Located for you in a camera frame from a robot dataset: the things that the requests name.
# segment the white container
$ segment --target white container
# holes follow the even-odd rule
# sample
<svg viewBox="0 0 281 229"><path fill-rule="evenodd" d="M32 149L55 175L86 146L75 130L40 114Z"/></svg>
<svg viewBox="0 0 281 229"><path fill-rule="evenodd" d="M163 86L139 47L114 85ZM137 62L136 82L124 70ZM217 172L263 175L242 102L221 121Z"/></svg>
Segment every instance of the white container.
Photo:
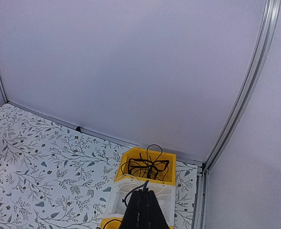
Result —
<svg viewBox="0 0 281 229"><path fill-rule="evenodd" d="M111 196L108 201L106 212L103 216L106 218L123 218L126 211L125 203L122 200L134 188L142 185L143 181L138 181L131 178L125 178L114 182ZM159 202L162 213L165 217L167 225L173 227L174 224L174 205L175 205L175 186L162 185L156 183L148 183L147 188L154 191Z"/></svg>

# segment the leaf print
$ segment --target leaf print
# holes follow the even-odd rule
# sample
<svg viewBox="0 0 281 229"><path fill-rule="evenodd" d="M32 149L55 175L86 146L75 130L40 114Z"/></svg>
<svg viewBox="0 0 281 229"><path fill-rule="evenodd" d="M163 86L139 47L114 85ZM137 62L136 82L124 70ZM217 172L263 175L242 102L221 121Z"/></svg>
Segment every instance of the leaf print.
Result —
<svg viewBox="0 0 281 229"><path fill-rule="evenodd" d="M12 215L10 215L10 217L8 218L8 223L10 223L11 222L11 220L12 220Z"/></svg>
<svg viewBox="0 0 281 229"><path fill-rule="evenodd" d="M44 166L47 168L47 164L44 161L41 163L41 166Z"/></svg>
<svg viewBox="0 0 281 229"><path fill-rule="evenodd" d="M88 165L87 165L87 167L89 167L89 166L93 166L95 164L95 162L94 161L92 161L91 163L89 163Z"/></svg>
<svg viewBox="0 0 281 229"><path fill-rule="evenodd" d="M41 201L40 203L35 204L35 206L43 208L43 207L45 207L45 204L43 201Z"/></svg>
<svg viewBox="0 0 281 229"><path fill-rule="evenodd" d="M184 174L184 177L185 177L185 176L188 176L189 174L190 174L190 171L187 170L187 171L185 172L185 174Z"/></svg>
<svg viewBox="0 0 281 229"><path fill-rule="evenodd" d="M86 213L83 217L83 222L87 222L87 220L88 220L88 216L87 216L87 213Z"/></svg>
<svg viewBox="0 0 281 229"><path fill-rule="evenodd" d="M53 213L53 214L50 215L50 218L53 219L53 218L56 217L58 214L59 214L59 212Z"/></svg>
<svg viewBox="0 0 281 229"><path fill-rule="evenodd" d="M110 192L112 190L111 187L107 187L106 189L102 190L103 192Z"/></svg>

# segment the yellow bin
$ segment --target yellow bin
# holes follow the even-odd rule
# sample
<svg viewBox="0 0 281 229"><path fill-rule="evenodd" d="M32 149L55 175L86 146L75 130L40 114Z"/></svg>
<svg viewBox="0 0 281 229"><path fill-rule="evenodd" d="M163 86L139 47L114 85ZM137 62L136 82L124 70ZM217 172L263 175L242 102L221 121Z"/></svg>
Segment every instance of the yellow bin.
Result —
<svg viewBox="0 0 281 229"><path fill-rule="evenodd" d="M146 149L141 148L132 148L131 150L127 151L122 155L121 162L115 177L115 182L121 179L127 178L125 176L121 177L123 174L128 173L128 162L130 159L146 159L147 157L150 161L154 162L157 158L158 161L169 160L168 167L165 166L165 163L156 163L156 167L159 170L162 170L166 167L163 172L158 172L157 179L148 179L145 174L144 170L139 170L134 172L132 175L141 181L149 180L149 182L157 183L157 184L164 184L164 185L173 185L175 186L175 164L176 164L176 154L170 153L162 153L159 151L148 150L147 155ZM133 162L135 165L139 166L146 166L144 162Z"/></svg>

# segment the floral pattern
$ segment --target floral pattern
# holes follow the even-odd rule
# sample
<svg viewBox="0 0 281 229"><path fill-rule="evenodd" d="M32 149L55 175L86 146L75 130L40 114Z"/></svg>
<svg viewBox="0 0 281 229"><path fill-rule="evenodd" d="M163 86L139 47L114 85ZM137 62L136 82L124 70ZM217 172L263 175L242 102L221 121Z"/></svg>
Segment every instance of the floral pattern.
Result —
<svg viewBox="0 0 281 229"><path fill-rule="evenodd" d="M0 229L95 229L129 150L5 104ZM175 228L192 225L197 166L177 162Z"/></svg>

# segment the patterned surface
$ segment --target patterned surface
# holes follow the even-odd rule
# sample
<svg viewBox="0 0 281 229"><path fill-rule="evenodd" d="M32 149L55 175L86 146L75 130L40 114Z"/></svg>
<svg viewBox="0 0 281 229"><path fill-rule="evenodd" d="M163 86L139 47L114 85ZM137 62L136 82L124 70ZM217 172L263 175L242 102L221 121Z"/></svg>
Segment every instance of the patterned surface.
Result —
<svg viewBox="0 0 281 229"><path fill-rule="evenodd" d="M127 147L0 108L0 229L95 229ZM175 228L191 228L196 166L177 162Z"/></svg>

